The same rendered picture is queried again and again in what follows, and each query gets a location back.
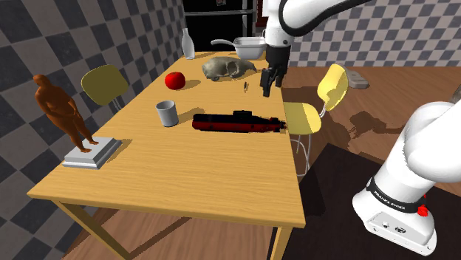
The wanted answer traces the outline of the red apple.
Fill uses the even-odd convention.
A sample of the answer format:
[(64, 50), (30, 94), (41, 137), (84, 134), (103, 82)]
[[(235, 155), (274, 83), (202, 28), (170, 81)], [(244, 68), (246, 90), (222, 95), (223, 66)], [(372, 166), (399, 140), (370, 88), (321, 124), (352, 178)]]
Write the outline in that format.
[(181, 72), (171, 72), (165, 77), (165, 85), (172, 90), (178, 90), (185, 86), (185, 76)]

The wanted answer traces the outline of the black refrigerator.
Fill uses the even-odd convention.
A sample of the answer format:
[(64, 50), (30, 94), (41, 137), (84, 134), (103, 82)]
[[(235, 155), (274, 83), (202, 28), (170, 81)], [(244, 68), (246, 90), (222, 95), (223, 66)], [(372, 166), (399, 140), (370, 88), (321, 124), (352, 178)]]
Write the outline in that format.
[(198, 52), (234, 51), (215, 39), (233, 41), (254, 36), (257, 0), (182, 0), (185, 26)]

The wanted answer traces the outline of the grey flat object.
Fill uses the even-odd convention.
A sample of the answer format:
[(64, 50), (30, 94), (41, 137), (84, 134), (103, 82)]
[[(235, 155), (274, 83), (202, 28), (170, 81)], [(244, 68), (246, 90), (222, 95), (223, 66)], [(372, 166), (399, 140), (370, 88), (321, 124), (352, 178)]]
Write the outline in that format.
[(351, 69), (347, 69), (343, 64), (338, 65), (345, 70), (349, 87), (353, 89), (367, 89), (369, 87), (369, 82), (365, 78), (363, 78), (358, 72)]

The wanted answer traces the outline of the wooden table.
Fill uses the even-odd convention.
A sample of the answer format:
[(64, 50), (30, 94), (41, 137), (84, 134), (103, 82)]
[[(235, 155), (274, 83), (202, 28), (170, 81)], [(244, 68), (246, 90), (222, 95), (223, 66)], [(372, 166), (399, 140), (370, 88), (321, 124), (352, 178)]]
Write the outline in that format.
[[(115, 158), (98, 170), (60, 165), (29, 196), (54, 202), (122, 259), (128, 251), (85, 206), (272, 226), (277, 233), (270, 260), (281, 260), (292, 229), (305, 225), (289, 134), (199, 131), (191, 125), (196, 113), (235, 110), (284, 119), (281, 90), (264, 97), (259, 72), (211, 82), (202, 73), (210, 57), (202, 52), (178, 59), (169, 71), (184, 74), (186, 89), (168, 89), (160, 76), (99, 129), (100, 136), (123, 141)], [(164, 100), (176, 104), (175, 126), (160, 121), (156, 105)]]

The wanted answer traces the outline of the grey cup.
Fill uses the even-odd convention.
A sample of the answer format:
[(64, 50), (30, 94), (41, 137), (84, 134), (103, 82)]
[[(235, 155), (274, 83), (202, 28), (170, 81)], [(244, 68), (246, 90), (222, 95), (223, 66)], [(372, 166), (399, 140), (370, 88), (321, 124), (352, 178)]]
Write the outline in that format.
[(178, 124), (179, 118), (176, 110), (176, 104), (173, 100), (164, 100), (156, 105), (160, 121), (165, 127), (172, 127)]

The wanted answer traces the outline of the grey animal skull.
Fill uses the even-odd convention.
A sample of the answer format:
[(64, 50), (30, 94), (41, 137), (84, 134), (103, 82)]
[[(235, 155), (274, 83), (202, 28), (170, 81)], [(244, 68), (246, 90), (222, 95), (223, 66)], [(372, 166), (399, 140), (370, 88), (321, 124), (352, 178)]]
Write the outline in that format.
[(248, 70), (257, 71), (253, 63), (232, 57), (214, 57), (202, 65), (205, 77), (212, 81), (223, 77), (240, 78)]

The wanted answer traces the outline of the black and red submarine model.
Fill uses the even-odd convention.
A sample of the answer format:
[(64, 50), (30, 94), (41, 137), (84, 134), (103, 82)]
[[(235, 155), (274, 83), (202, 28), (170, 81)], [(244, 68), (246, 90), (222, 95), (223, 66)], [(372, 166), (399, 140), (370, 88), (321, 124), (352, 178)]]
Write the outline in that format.
[(192, 127), (200, 131), (217, 132), (280, 132), (286, 123), (277, 117), (264, 118), (253, 115), (252, 111), (233, 111), (233, 114), (195, 114)]

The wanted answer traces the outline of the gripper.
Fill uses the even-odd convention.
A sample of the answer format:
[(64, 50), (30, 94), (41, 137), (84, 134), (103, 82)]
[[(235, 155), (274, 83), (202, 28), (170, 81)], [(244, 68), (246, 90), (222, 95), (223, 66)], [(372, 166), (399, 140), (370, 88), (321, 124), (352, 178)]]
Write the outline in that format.
[(270, 96), (270, 87), (275, 81), (275, 86), (281, 87), (283, 77), (287, 71), (288, 61), (290, 58), (291, 46), (287, 47), (272, 47), (267, 45), (266, 48), (266, 61), (269, 68), (263, 69), (261, 73), (260, 86), (263, 89), (263, 96), (268, 98)]

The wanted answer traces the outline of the white saucepan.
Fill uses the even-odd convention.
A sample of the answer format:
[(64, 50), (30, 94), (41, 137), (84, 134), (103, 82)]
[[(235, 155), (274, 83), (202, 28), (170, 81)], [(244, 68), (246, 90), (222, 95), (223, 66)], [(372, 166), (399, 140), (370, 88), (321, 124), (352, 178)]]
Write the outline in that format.
[(238, 37), (233, 42), (225, 39), (215, 39), (211, 41), (211, 45), (227, 44), (236, 50), (239, 58), (245, 60), (259, 59), (266, 48), (265, 39), (263, 37)]

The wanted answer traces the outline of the white bottle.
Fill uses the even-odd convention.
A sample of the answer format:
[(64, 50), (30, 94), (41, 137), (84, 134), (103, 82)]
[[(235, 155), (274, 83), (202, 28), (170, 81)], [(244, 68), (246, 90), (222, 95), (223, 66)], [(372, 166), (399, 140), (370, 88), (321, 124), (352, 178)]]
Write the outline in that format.
[(186, 59), (195, 59), (194, 42), (188, 33), (188, 28), (182, 29), (182, 51)]

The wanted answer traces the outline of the yellow chair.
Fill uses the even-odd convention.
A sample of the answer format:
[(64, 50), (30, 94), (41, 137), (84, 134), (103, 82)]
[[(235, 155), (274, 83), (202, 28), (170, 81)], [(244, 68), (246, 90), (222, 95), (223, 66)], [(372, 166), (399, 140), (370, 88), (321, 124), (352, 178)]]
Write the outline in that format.
[(296, 152), (302, 147), (306, 159), (305, 173), (298, 174), (298, 177), (305, 176), (310, 169), (312, 134), (321, 129), (322, 117), (344, 99), (348, 87), (347, 68), (342, 64), (332, 64), (317, 87), (317, 95), (324, 104), (320, 112), (308, 103), (284, 102), (287, 130), (289, 134), (298, 136), (297, 140), (291, 141), (297, 143)]

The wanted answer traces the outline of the brown human figure, grey base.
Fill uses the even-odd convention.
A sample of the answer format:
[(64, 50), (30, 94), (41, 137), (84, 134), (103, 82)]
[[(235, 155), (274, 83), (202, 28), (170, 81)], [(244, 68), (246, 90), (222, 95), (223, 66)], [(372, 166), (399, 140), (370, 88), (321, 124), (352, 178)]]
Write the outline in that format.
[(38, 85), (35, 99), (55, 126), (69, 135), (75, 145), (64, 158), (62, 165), (71, 168), (100, 169), (121, 145), (111, 137), (93, 139), (78, 111), (74, 100), (61, 88), (50, 83), (45, 75), (35, 75)]

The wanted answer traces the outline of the olive green chair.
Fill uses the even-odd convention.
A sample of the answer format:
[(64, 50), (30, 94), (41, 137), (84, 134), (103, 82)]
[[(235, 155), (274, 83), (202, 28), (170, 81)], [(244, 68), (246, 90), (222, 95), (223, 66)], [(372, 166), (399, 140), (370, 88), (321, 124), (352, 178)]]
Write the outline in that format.
[(88, 71), (81, 78), (81, 86), (89, 98), (97, 105), (112, 104), (115, 112), (121, 110), (117, 97), (124, 94), (129, 84), (114, 65), (103, 65)]

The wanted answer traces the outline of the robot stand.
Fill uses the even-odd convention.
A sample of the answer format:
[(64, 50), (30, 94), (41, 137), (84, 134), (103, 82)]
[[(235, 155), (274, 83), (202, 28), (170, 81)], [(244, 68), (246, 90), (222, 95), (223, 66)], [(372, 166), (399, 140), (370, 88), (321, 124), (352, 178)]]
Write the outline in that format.
[(437, 247), (421, 256), (368, 232), (352, 207), (380, 164), (326, 144), (299, 184), (306, 217), (293, 229), (282, 260), (461, 260), (461, 197), (433, 187), (427, 193)]

